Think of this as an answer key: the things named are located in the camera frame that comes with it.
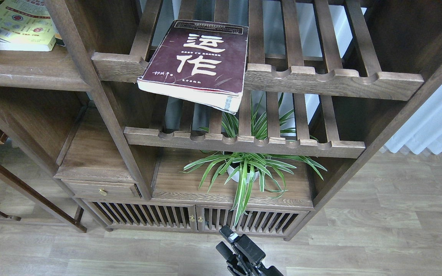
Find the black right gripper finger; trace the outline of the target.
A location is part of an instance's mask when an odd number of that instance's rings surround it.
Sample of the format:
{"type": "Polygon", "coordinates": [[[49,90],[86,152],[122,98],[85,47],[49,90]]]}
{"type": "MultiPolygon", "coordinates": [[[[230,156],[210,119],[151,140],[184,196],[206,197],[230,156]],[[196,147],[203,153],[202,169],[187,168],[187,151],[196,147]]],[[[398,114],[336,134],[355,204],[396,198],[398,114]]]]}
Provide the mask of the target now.
{"type": "Polygon", "coordinates": [[[265,258],[265,252],[246,234],[239,236],[228,225],[221,227],[219,233],[230,243],[237,255],[247,258],[251,264],[259,264],[265,258]]]}
{"type": "Polygon", "coordinates": [[[230,250],[224,242],[216,246],[216,250],[226,259],[228,269],[244,269],[242,247],[236,242],[230,243],[234,251],[230,250]]]}

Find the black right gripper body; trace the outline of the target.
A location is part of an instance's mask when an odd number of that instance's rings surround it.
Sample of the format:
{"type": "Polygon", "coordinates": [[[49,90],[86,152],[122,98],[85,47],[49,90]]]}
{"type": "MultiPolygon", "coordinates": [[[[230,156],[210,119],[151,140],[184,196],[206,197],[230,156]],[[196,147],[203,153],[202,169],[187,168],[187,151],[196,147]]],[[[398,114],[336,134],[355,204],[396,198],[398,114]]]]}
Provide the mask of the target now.
{"type": "Polygon", "coordinates": [[[254,265],[243,258],[230,258],[226,263],[228,271],[234,276],[283,276],[275,266],[266,268],[262,263],[254,265]]]}

